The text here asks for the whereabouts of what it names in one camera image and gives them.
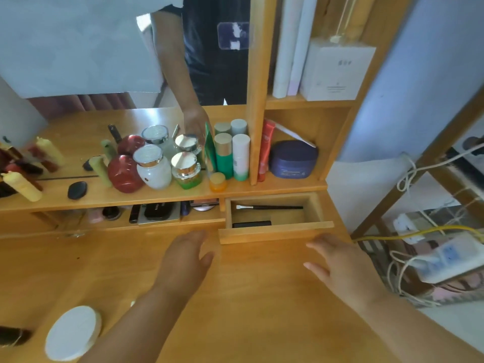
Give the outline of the green bottle with gold cap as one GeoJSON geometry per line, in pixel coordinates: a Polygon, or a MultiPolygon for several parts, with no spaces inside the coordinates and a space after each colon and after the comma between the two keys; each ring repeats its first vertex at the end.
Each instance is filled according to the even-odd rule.
{"type": "Polygon", "coordinates": [[[225,178],[233,177],[233,151],[232,136],[228,133],[219,133],[214,137],[216,165],[218,172],[225,178]]]}

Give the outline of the person's right forearm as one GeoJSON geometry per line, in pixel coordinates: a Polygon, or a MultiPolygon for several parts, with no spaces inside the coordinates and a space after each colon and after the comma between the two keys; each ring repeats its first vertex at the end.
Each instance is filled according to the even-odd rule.
{"type": "Polygon", "coordinates": [[[401,363],[484,363],[484,354],[391,293],[363,299],[354,311],[401,363]]]}

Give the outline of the white power strip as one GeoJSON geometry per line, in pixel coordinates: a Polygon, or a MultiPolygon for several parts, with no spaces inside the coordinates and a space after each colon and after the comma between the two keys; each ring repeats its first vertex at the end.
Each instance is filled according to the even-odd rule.
{"type": "Polygon", "coordinates": [[[428,284],[439,284],[484,266],[484,244],[467,232],[452,235],[437,248],[416,256],[410,267],[428,284]]]}

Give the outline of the black makeup palette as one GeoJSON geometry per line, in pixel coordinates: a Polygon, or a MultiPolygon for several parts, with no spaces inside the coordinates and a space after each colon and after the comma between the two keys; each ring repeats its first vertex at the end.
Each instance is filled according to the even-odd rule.
{"type": "Polygon", "coordinates": [[[180,220],[180,202],[160,202],[141,205],[137,225],[160,225],[180,220]]]}

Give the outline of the green flat packet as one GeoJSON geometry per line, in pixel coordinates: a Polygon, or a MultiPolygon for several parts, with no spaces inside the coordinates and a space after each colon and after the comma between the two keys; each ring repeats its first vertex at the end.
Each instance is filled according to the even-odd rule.
{"type": "Polygon", "coordinates": [[[205,123],[204,158],[209,175],[217,172],[215,143],[209,123],[205,123]]]}

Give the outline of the wooden vanity shelf unit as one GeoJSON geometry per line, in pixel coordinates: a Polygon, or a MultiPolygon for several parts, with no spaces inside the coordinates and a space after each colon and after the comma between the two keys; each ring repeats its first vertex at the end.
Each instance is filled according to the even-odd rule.
{"type": "MultiPolygon", "coordinates": [[[[301,95],[277,99],[269,94],[269,63],[275,44],[277,0],[252,1],[251,21],[255,22],[257,41],[249,52],[247,105],[206,107],[213,123],[227,122],[230,118],[239,117],[247,121],[251,137],[249,179],[230,179],[224,192],[215,193],[209,188],[208,175],[203,174],[202,183],[189,190],[182,189],[173,180],[166,189],[154,190],[145,185],[132,194],[121,193],[113,187],[107,188],[98,177],[48,179],[42,184],[44,191],[40,201],[30,202],[21,195],[0,198],[0,239],[57,233],[74,235],[98,229],[127,230],[136,228],[128,222],[128,210],[122,214],[120,220],[98,224],[88,223],[86,211],[88,208],[96,207],[211,198],[219,199],[219,206],[214,210],[195,211],[190,213],[186,220],[154,225],[154,228],[158,230],[162,226],[175,225],[183,230],[211,226],[225,228],[227,198],[327,191],[326,178],[330,169],[413,1],[363,1],[365,7],[372,6],[372,9],[360,41],[377,48],[373,59],[354,101],[322,102],[309,102],[301,95]],[[292,129],[305,139],[314,140],[319,155],[315,169],[308,178],[282,179],[267,172],[265,181],[257,182],[264,118],[292,129]],[[80,200],[69,200],[68,187],[77,181],[87,182],[88,192],[80,200]]],[[[348,241],[348,232],[338,211],[337,214],[340,218],[338,226],[327,233],[338,234],[343,240],[348,241]]]]}

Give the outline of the dark blue round jar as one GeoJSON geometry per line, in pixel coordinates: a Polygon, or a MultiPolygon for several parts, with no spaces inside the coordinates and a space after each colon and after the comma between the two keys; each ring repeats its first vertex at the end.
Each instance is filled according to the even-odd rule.
{"type": "Polygon", "coordinates": [[[269,171],[276,177],[303,179],[311,175],[318,148],[299,140],[284,140],[273,144],[269,152],[269,171]]]}

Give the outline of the white jar with silver lid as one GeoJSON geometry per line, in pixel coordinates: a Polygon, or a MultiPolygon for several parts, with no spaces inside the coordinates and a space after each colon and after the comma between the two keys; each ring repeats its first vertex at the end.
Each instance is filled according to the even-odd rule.
{"type": "Polygon", "coordinates": [[[171,184],[171,166],[160,147],[153,144],[144,145],[134,152],[133,159],[137,164],[140,178],[150,188],[162,190],[171,184]]]}

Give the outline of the red round jar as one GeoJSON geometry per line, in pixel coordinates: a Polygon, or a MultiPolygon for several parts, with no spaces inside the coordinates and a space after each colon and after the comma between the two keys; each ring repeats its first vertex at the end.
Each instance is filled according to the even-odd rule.
{"type": "Polygon", "coordinates": [[[113,187],[124,194],[132,194],[145,186],[130,155],[113,158],[107,166],[107,175],[113,187]]]}

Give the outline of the wall mirror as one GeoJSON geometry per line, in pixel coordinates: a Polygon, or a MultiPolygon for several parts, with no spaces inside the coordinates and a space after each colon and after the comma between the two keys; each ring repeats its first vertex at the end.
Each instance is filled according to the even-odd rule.
{"type": "Polygon", "coordinates": [[[45,177],[92,176],[109,111],[168,87],[183,132],[246,103],[251,0],[0,0],[0,77],[49,123],[64,156],[45,177]]]}

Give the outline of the black oval sponge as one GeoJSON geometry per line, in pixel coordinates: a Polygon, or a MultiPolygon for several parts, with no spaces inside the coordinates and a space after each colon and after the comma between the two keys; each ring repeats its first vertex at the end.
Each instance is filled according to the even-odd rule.
{"type": "Polygon", "coordinates": [[[79,181],[72,183],[68,187],[67,197],[69,200],[77,201],[82,199],[88,192],[88,183],[86,181],[79,181]]]}

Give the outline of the white box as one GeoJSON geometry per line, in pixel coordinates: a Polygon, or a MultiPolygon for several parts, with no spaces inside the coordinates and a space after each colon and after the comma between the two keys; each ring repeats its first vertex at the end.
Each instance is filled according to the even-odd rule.
{"type": "Polygon", "coordinates": [[[299,85],[306,101],[354,101],[376,47],[360,42],[336,44],[322,38],[309,42],[299,85]]]}

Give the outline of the wooden drawer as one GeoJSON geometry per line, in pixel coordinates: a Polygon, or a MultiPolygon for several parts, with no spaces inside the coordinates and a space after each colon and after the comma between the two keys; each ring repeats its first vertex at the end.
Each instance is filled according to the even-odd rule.
{"type": "Polygon", "coordinates": [[[332,232],[340,218],[327,191],[227,198],[223,245],[312,238],[332,232]],[[304,206],[304,209],[247,210],[236,205],[304,206]]]}

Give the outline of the white upright book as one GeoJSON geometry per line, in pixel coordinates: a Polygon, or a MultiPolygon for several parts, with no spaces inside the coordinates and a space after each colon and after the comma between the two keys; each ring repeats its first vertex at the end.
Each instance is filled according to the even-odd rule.
{"type": "Polygon", "coordinates": [[[317,2],[318,0],[304,0],[302,4],[287,96],[295,96],[299,90],[317,2]]]}
{"type": "Polygon", "coordinates": [[[304,0],[283,0],[272,96],[287,96],[304,0]]]}

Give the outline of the green jar with gold lid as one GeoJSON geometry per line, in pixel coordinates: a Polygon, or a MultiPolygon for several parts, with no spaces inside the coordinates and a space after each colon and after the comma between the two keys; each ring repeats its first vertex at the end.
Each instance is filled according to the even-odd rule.
{"type": "Polygon", "coordinates": [[[192,152],[178,152],[171,159],[172,176],[184,190],[202,183],[201,165],[192,152]]]}

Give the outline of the person's left forearm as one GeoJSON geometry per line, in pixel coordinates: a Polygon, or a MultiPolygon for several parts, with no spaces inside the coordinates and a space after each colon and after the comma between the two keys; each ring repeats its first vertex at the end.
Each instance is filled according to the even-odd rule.
{"type": "Polygon", "coordinates": [[[153,287],[77,363],[156,363],[195,292],[153,287]]]}

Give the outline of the white power adapter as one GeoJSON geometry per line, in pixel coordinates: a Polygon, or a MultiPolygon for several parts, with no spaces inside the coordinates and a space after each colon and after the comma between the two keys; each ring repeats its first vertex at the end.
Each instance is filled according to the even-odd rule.
{"type": "MultiPolygon", "coordinates": [[[[393,226],[396,233],[399,236],[404,236],[406,234],[413,234],[418,232],[418,228],[414,222],[408,217],[406,213],[402,213],[393,220],[393,226]]],[[[407,244],[416,244],[422,239],[421,236],[412,236],[407,238],[402,238],[402,240],[407,244]]]]}

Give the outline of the round silver compact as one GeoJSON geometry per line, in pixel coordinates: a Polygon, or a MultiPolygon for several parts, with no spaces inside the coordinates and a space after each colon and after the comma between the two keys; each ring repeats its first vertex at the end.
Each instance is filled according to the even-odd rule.
{"type": "Polygon", "coordinates": [[[213,209],[216,206],[219,206],[219,199],[218,198],[211,198],[211,199],[197,199],[189,201],[190,206],[192,209],[200,212],[205,212],[213,209]]]}

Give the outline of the person's right hand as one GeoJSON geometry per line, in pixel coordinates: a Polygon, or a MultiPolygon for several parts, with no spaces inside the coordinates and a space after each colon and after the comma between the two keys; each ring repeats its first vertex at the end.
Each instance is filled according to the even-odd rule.
{"type": "Polygon", "coordinates": [[[357,245],[320,234],[306,246],[324,258],[326,264],[321,266],[330,273],[326,287],[353,311],[362,314],[390,295],[371,259],[357,245]]]}

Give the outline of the white slim tube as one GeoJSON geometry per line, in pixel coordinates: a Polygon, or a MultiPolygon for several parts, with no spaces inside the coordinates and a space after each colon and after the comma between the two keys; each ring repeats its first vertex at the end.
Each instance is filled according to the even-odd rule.
{"type": "Polygon", "coordinates": [[[311,143],[305,139],[303,139],[299,134],[295,133],[294,131],[284,127],[283,125],[275,122],[275,121],[272,121],[272,123],[275,125],[275,128],[278,129],[279,131],[289,135],[290,137],[292,137],[293,139],[296,139],[296,140],[299,140],[299,141],[302,141],[303,143],[305,143],[306,145],[308,146],[311,146],[313,148],[317,148],[317,146],[314,144],[314,143],[311,143]]]}

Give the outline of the pale green bottle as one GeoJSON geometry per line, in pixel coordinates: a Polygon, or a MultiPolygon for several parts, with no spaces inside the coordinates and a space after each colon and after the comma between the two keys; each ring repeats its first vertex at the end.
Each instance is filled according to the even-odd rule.
{"type": "Polygon", "coordinates": [[[101,182],[108,188],[111,188],[112,182],[108,176],[107,166],[104,161],[103,156],[94,156],[88,160],[88,164],[91,166],[93,171],[99,176],[101,182]]]}

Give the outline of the wooden rack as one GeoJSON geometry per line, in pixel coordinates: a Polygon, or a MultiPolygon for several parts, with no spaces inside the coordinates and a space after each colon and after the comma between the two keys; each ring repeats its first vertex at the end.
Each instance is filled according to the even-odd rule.
{"type": "MultiPolygon", "coordinates": [[[[453,144],[477,121],[484,113],[484,83],[480,86],[473,97],[464,105],[464,107],[454,116],[451,122],[440,132],[432,143],[423,152],[421,157],[415,163],[415,167],[403,176],[402,180],[418,180],[424,173],[430,170],[430,165],[435,165],[438,160],[444,156],[453,144]]],[[[382,216],[403,196],[403,191],[399,191],[398,185],[395,185],[382,201],[372,210],[372,212],[363,220],[363,222],[351,233],[350,237],[356,239],[362,237],[373,225],[375,225],[382,216]]]]}

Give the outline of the white round pad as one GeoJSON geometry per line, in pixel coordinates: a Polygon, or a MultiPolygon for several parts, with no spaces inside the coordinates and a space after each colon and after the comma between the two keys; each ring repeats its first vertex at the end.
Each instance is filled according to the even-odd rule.
{"type": "Polygon", "coordinates": [[[52,361],[72,361],[94,345],[102,328],[100,312],[90,306],[76,306],[53,324],[45,340],[45,354],[52,361]]]}

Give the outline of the yellow bottle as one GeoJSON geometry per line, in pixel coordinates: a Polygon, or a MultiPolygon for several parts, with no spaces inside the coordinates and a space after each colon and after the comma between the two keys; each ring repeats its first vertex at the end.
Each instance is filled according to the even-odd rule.
{"type": "Polygon", "coordinates": [[[30,183],[21,173],[9,171],[8,173],[2,173],[1,176],[6,184],[15,189],[28,201],[36,202],[42,198],[42,191],[30,183]]]}

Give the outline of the small orange jar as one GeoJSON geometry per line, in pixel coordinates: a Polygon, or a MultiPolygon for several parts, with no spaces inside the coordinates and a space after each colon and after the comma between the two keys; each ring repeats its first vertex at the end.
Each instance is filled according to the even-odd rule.
{"type": "Polygon", "coordinates": [[[212,192],[221,193],[227,189],[226,176],[221,172],[214,172],[209,176],[209,188],[212,192]]]}

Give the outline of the person's left hand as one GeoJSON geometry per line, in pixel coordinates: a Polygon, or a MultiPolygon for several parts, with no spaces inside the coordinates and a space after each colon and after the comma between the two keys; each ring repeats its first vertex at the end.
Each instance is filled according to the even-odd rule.
{"type": "Polygon", "coordinates": [[[199,260],[205,231],[192,231],[176,237],[167,248],[152,290],[164,296],[188,302],[205,278],[201,278],[199,260]]]}

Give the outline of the white bottle with green base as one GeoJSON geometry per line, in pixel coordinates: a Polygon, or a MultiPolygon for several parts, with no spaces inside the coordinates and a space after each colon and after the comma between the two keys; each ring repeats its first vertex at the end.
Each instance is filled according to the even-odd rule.
{"type": "Polygon", "coordinates": [[[233,177],[243,182],[249,176],[250,137],[247,134],[236,134],[232,137],[233,177]]]}

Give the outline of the reed diffuser sticks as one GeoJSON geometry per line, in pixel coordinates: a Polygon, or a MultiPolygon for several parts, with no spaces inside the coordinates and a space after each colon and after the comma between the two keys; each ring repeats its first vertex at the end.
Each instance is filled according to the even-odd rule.
{"type": "Polygon", "coordinates": [[[333,44],[342,44],[350,41],[350,22],[358,0],[345,0],[337,28],[331,34],[329,42],[333,44]]]}

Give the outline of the red tube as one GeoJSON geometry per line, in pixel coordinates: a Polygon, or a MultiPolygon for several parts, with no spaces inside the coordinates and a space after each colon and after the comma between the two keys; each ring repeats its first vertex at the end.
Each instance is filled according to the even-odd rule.
{"type": "Polygon", "coordinates": [[[261,147],[259,153],[259,165],[257,172],[258,183],[265,181],[265,176],[269,168],[269,154],[274,131],[275,122],[265,118],[263,122],[261,147]]]}

